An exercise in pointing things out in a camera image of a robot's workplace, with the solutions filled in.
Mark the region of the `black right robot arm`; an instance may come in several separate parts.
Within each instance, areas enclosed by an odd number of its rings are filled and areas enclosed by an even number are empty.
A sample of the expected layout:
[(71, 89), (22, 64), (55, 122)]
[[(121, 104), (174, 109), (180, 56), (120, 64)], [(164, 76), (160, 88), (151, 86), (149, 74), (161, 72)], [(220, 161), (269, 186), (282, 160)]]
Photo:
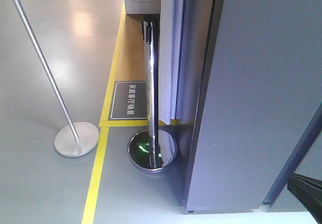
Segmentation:
[(321, 180), (294, 173), (288, 178), (287, 189), (321, 223)]

